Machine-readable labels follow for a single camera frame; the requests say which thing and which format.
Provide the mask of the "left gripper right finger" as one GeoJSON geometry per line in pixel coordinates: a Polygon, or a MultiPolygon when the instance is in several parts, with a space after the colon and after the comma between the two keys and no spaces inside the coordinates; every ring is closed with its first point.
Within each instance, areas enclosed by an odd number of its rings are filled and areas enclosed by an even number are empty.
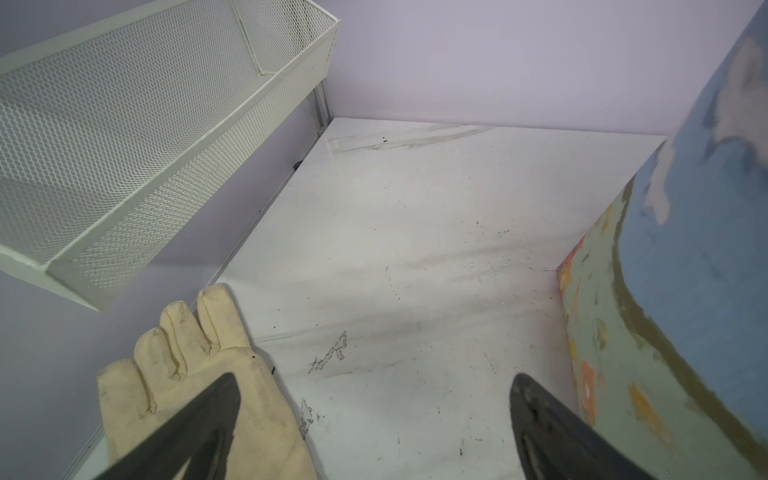
{"type": "Polygon", "coordinates": [[[511,424],[527,479],[649,479],[539,382],[514,377],[511,424]]]}

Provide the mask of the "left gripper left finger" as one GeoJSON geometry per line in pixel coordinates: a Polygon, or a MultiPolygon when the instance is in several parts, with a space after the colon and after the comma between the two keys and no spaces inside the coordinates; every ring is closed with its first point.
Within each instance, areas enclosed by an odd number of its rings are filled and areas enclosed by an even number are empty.
{"type": "Polygon", "coordinates": [[[234,439],[241,394],[236,377],[225,373],[101,479],[223,479],[234,439]]]}

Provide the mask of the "white paper gift bag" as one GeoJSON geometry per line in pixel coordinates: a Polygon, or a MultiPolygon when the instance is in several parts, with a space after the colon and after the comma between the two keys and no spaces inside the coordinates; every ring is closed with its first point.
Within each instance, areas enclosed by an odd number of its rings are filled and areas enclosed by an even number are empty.
{"type": "Polygon", "coordinates": [[[558,269],[583,420],[656,478],[767,475],[767,11],[558,269]]]}

